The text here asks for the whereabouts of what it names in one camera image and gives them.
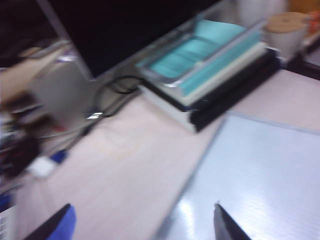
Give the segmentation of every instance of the white desk surface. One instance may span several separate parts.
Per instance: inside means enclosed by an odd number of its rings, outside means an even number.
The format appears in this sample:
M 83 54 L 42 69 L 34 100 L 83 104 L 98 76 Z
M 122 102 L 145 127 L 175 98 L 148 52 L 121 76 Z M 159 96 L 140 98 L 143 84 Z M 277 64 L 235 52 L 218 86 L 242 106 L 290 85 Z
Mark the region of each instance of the white desk surface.
M 320 81 L 280 70 L 231 110 L 320 130 Z M 103 120 L 42 182 L 18 191 L 22 239 L 66 203 L 75 240 L 146 240 L 160 226 L 219 126 L 193 135 L 139 96 Z

